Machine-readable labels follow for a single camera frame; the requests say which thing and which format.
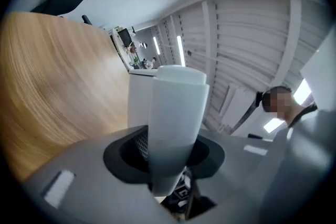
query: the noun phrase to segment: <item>dark hair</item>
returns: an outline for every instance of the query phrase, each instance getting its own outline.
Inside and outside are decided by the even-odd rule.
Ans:
[[[259,106],[260,102],[265,112],[270,112],[271,94],[278,93],[278,90],[283,93],[291,93],[292,90],[286,86],[276,86],[272,87],[266,92],[257,92],[256,94],[256,106]]]

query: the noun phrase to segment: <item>wooden surface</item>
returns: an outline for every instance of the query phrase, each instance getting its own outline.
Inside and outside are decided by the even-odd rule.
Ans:
[[[102,29],[11,13],[0,35],[1,143],[19,180],[76,141],[127,127],[129,75]]]

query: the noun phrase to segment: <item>bottle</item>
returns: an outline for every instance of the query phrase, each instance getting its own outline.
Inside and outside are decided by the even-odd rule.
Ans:
[[[197,139],[209,85],[206,74],[188,67],[161,66],[153,78],[148,162],[154,196],[170,195]]]

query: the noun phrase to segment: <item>fluorescent light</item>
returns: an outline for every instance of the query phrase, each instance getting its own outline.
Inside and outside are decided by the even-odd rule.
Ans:
[[[311,90],[309,88],[308,83],[306,82],[306,80],[304,79],[299,88],[296,90],[296,92],[294,93],[294,99],[298,104],[303,104],[303,102],[305,102],[305,100],[308,98],[308,96],[311,94]],[[274,118],[272,120],[270,120],[265,126],[264,129],[270,133],[272,131],[274,131],[277,127],[279,127],[280,125],[282,125],[285,121],[283,120],[279,120],[277,118]]]
[[[182,47],[182,39],[180,36],[177,36],[177,44],[179,45],[180,57],[181,57],[181,65],[185,67],[184,55],[183,55],[183,47]]]
[[[160,50],[159,50],[159,47],[158,47],[157,42],[156,42],[156,37],[153,37],[153,39],[154,39],[154,44],[155,44],[155,47],[156,47],[157,55],[160,55]]]
[[[264,129],[270,133],[272,131],[274,131],[277,127],[279,127],[280,125],[282,125],[285,121],[274,118],[272,120],[270,120],[265,126]]]
[[[304,79],[299,88],[296,90],[296,92],[294,93],[294,99],[298,104],[303,104],[303,102],[305,102],[305,100],[308,98],[308,96],[311,94],[311,90],[309,88],[308,83],[306,82],[306,80]]]

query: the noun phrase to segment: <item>metal mesh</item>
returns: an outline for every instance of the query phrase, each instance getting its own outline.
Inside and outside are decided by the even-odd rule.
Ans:
[[[148,134],[143,133],[141,135],[137,135],[134,138],[134,142],[140,152],[140,154],[142,155],[142,157],[144,158],[144,160],[147,162],[148,161]]]

